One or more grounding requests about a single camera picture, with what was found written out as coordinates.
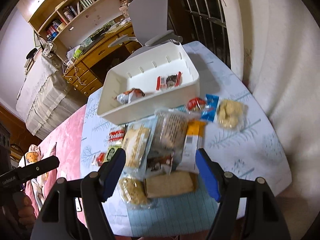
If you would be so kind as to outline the person's left hand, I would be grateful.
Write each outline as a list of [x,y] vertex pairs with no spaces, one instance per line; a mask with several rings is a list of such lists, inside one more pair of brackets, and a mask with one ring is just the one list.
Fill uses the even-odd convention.
[[13,218],[19,233],[32,231],[36,216],[31,199],[22,191],[13,194]]

